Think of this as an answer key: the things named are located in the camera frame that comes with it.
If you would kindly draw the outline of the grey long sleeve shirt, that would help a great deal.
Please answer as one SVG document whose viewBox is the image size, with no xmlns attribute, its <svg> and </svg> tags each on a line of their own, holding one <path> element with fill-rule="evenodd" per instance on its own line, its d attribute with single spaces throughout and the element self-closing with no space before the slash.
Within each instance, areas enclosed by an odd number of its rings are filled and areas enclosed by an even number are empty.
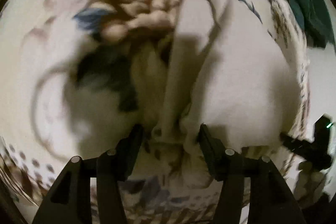
<svg viewBox="0 0 336 224">
<path fill-rule="evenodd" d="M 238 0 L 183 0 L 169 58 L 160 140 L 192 153 L 202 124 L 235 151 L 277 149 L 299 85 L 281 48 Z"/>
</svg>

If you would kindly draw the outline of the floral bed quilt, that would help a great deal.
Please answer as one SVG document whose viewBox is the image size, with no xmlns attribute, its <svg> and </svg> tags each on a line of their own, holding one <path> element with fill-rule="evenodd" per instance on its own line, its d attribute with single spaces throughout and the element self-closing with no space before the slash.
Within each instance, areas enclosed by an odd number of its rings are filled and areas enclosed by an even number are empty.
<svg viewBox="0 0 336 224">
<path fill-rule="evenodd" d="M 287 0 L 232 0 L 284 55 L 300 95 L 287 126 L 303 136 L 309 107 L 306 37 Z M 135 123 L 150 133 L 142 166 L 121 183 L 129 223 L 205 221 L 221 183 L 181 143 L 159 133 L 186 132 L 192 88 L 203 80 L 178 73 L 170 48 L 177 16 L 199 14 L 206 0 L 9 0 L 1 20 L 1 180 L 24 206 L 39 207 L 74 154 L 114 147 Z"/>
</svg>

